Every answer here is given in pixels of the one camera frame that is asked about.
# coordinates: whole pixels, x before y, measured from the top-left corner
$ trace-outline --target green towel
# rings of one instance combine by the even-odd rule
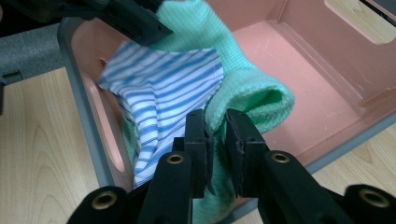
[[[205,107],[206,123],[215,137],[212,183],[216,196],[206,191],[203,199],[193,200],[192,218],[194,224],[216,223],[232,211],[235,202],[223,148],[226,110],[247,113],[259,131],[265,133],[289,115],[294,96],[280,81],[247,59],[233,34],[205,1],[164,1],[157,15],[174,33],[152,45],[153,48],[168,51],[214,48],[223,65],[223,82]],[[123,122],[124,132],[134,130],[126,119]],[[134,154],[130,145],[127,143],[128,150]]]

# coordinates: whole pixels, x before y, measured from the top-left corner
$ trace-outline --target screw hole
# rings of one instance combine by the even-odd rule
[[[282,154],[282,153],[275,153],[275,154],[272,155],[271,158],[272,158],[274,161],[282,162],[282,163],[285,163],[285,162],[289,162],[289,161],[290,161],[290,158],[289,158],[288,156],[286,156],[285,154]]]
[[[96,210],[107,209],[117,201],[117,194],[112,190],[98,194],[92,201],[92,207]]]
[[[373,190],[361,189],[359,195],[365,202],[367,202],[372,206],[381,207],[381,208],[385,208],[389,206],[388,199],[385,198],[382,194],[377,193]]]
[[[167,158],[167,161],[171,164],[178,164],[184,161],[184,157],[182,157],[181,155],[170,155]]]

